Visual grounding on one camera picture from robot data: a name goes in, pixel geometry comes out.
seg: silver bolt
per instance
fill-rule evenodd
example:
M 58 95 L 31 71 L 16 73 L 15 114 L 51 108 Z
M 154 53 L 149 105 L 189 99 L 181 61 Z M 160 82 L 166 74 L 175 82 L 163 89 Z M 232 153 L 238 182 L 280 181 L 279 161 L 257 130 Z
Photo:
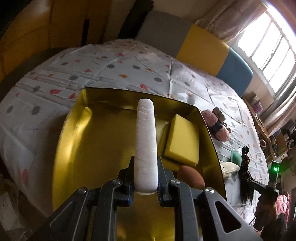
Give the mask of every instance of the silver bolt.
M 118 178 L 112 180 L 112 182 L 113 182 L 113 184 L 115 184 L 115 185 L 119 185 L 119 184 L 121 184 L 121 180 L 118 179 Z
M 86 188 L 79 188 L 78 189 L 78 192 L 83 194 L 83 193 L 86 193 L 87 189 Z
M 205 189 L 205 192 L 206 192 L 207 194 L 213 194 L 215 191 L 214 191 L 213 188 L 206 188 L 206 189 Z
M 179 181 L 178 179 L 172 179 L 170 182 L 171 182 L 171 184 L 173 184 L 173 185 L 178 185 L 178 184 L 180 184 L 180 181 Z

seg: headboard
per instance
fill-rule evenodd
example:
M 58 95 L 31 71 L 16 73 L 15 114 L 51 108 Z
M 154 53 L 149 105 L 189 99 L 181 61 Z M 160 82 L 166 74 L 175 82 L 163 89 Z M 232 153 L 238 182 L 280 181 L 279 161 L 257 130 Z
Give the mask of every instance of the headboard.
M 227 44 L 197 25 L 168 13 L 150 11 L 136 39 L 216 76 L 240 97 L 253 77 L 247 63 Z

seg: yellow headboard panel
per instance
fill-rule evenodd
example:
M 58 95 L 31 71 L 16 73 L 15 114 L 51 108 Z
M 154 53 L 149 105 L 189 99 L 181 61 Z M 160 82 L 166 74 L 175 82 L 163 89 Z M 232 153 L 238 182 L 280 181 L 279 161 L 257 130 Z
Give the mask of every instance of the yellow headboard panel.
M 229 52 L 229 46 L 208 31 L 192 24 L 176 59 L 216 76 Z

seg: pink plush toy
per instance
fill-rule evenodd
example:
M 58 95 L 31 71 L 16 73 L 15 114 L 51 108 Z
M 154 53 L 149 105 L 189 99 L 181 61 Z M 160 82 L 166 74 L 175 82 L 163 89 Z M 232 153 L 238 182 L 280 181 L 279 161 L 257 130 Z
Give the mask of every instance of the pink plush toy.
M 229 128 L 226 128 L 211 110 L 201 112 L 210 132 L 216 136 L 219 141 L 226 142 L 230 140 Z

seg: window frame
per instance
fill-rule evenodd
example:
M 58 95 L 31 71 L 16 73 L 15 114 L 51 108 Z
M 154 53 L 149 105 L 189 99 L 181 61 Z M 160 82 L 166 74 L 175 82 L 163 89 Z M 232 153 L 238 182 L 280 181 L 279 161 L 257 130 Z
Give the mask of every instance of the window frame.
M 242 32 L 236 39 L 235 41 L 231 44 L 231 47 L 250 65 L 250 67 L 258 74 L 258 76 L 262 79 L 262 81 L 264 82 L 264 84 L 266 85 L 268 91 L 270 92 L 271 96 L 276 99 L 278 97 L 280 97 L 282 95 L 283 90 L 286 90 L 287 87 L 292 83 L 292 81 L 295 78 L 296 75 L 296 54 L 289 42 L 289 40 L 287 39 L 286 35 L 284 34 L 282 28 L 278 25 L 278 23 L 276 22 L 276 20 L 272 17 L 272 15 L 266 11 L 265 12 L 269 17 L 270 17 L 270 22 L 268 24 L 267 29 L 265 30 L 264 35 L 262 36 L 262 39 L 259 41 L 258 45 L 256 46 L 255 50 L 252 52 L 252 54 L 248 57 L 246 55 L 246 53 L 238 46 L 238 42 L 241 39 L 241 37 L 243 36 L 244 32 Z M 270 56 L 267 58 L 267 60 L 265 61 L 264 65 L 262 66 L 262 70 L 261 68 L 259 68 L 255 62 L 252 60 L 253 55 L 255 54 L 255 52 L 257 51 L 258 47 L 260 46 L 261 42 L 263 41 L 264 37 L 266 36 L 267 31 L 269 30 L 271 23 L 274 23 L 275 26 L 278 28 L 279 32 L 280 32 L 280 37 L 279 40 L 277 41 L 277 44 L 273 50 L 273 52 L 270 54 Z M 270 78 L 270 80 L 267 80 L 266 77 L 263 74 L 264 69 L 266 68 L 266 66 L 269 64 L 269 62 L 271 61 L 271 59 L 273 58 L 276 50 L 278 49 L 282 39 L 285 38 L 285 40 L 288 43 L 288 50 L 286 52 L 286 55 L 284 57 L 284 59 L 282 60 L 281 64 L 279 65 L 278 69 L 276 70 L 276 72 L 279 70 L 279 68 L 281 67 L 283 61 L 285 60 L 289 50 L 291 49 L 294 59 L 295 59 L 295 64 L 291 70 L 291 72 L 289 73 L 287 79 L 283 82 L 282 86 L 278 89 L 277 92 L 274 92 L 273 88 L 271 87 L 271 85 L 269 84 L 270 80 L 273 78 L 273 76 Z

